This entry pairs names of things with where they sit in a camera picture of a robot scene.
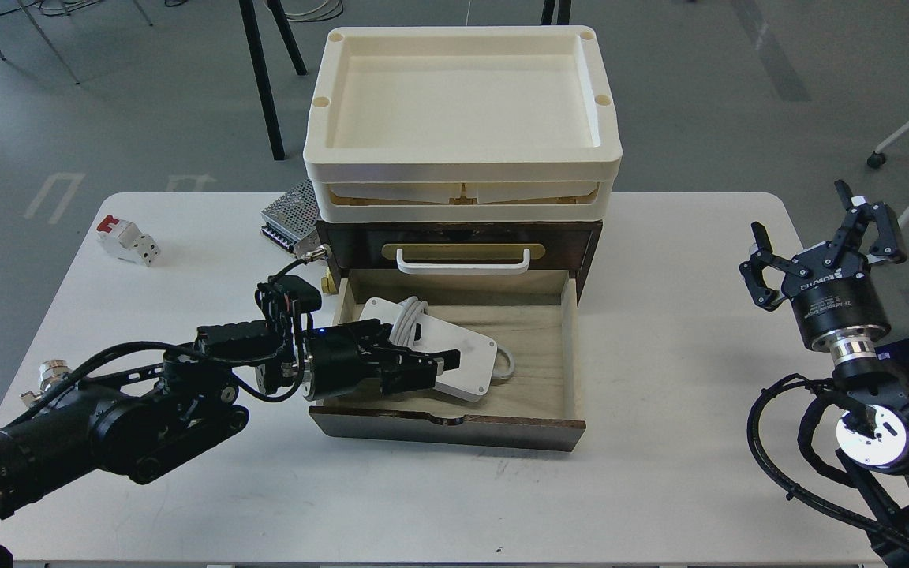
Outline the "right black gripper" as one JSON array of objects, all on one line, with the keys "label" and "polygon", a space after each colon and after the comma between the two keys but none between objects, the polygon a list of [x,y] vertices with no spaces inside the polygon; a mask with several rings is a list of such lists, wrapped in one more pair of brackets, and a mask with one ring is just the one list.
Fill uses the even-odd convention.
[{"label": "right black gripper", "polygon": [[[870,268],[908,259],[891,207],[855,196],[847,182],[836,181],[834,187],[845,216],[831,241],[819,242],[787,260],[773,254],[764,224],[751,223],[755,250],[739,265],[756,306],[775,312],[784,296],[789,299],[803,345],[816,352],[828,352],[833,335],[843,330],[860,330],[874,341],[886,337],[891,324],[874,289]],[[782,293],[765,284],[765,268],[786,273]]]}]

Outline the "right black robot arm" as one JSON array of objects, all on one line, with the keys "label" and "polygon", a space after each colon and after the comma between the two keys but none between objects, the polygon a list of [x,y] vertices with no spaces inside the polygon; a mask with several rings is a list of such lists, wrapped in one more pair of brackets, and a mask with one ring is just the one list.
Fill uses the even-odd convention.
[{"label": "right black robot arm", "polygon": [[[893,209],[855,196],[841,180],[836,191],[843,223],[793,258],[773,254],[765,227],[751,223],[755,248],[739,268],[751,298],[767,312],[789,301],[803,345],[829,353],[833,370],[827,379],[790,374],[765,388],[748,414],[748,445],[787,499],[862,529],[884,564],[909,567],[909,338],[879,345],[891,324],[870,277],[874,263],[902,263],[907,254]],[[858,490],[873,517],[808,491],[765,453],[762,410],[798,387],[813,395],[799,424],[801,455],[818,474]]]}]

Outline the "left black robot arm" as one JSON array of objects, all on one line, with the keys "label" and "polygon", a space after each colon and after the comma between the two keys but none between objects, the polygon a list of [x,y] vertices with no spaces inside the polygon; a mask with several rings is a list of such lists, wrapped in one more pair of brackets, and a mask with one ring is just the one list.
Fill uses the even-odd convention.
[{"label": "left black robot arm", "polygon": [[[95,470],[155,481],[239,434],[249,391],[234,368],[262,375],[252,396],[277,402],[300,386],[312,399],[378,379],[384,393],[432,388],[458,369],[457,349],[413,351],[377,319],[300,331],[263,320],[199,327],[191,345],[127,342],[48,386],[27,413],[0,428],[0,520]],[[0,545],[0,567],[11,567]]]}]

